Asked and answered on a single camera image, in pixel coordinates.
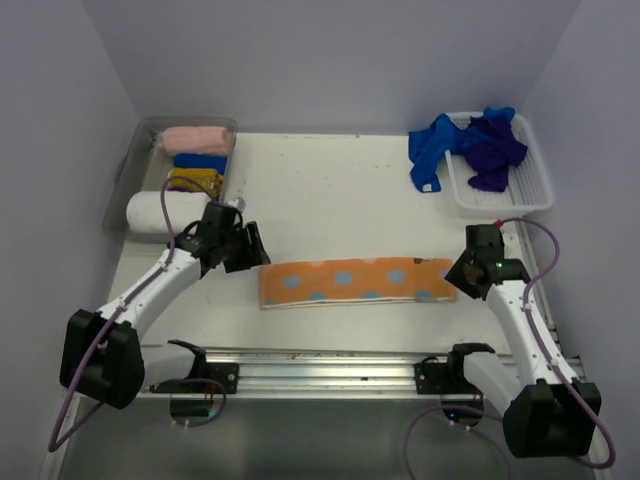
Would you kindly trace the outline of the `orange polka dot towel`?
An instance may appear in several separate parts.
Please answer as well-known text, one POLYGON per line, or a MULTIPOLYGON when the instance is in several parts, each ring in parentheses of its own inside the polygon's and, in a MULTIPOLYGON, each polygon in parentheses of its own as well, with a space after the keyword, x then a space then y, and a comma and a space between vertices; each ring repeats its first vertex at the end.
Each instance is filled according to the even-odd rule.
POLYGON ((446 258, 381 257, 266 265, 258 274, 260 307, 357 303, 454 302, 446 258))

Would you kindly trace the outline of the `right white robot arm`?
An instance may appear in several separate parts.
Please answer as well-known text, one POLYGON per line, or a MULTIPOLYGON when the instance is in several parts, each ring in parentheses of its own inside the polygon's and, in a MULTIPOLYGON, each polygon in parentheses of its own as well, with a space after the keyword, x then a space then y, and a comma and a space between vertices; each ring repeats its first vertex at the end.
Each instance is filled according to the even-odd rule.
POLYGON ((508 371, 486 344, 456 344, 447 358, 447 384, 461 393, 475 387, 491 402, 515 457, 586 455, 602 403, 597 386, 580 381, 560 352, 533 299, 533 278, 521 260, 505 256, 499 225, 469 225, 465 236, 445 279, 488 305, 516 370, 508 371))

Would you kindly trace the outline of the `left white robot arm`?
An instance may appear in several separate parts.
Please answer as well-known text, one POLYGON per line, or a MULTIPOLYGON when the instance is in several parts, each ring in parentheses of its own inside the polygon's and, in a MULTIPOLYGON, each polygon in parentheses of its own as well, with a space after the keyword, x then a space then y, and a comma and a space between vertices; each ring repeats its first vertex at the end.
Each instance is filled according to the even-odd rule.
POLYGON ((234 273, 269 262, 256 222, 244 222, 234 206, 209 203, 202 218, 175 235, 128 290, 95 312, 80 309, 71 316, 61 385, 116 409, 127 407, 145 388, 165 382, 189 393, 201 390, 212 378, 202 348, 181 340, 144 347, 143 337, 209 271, 222 266, 234 273))

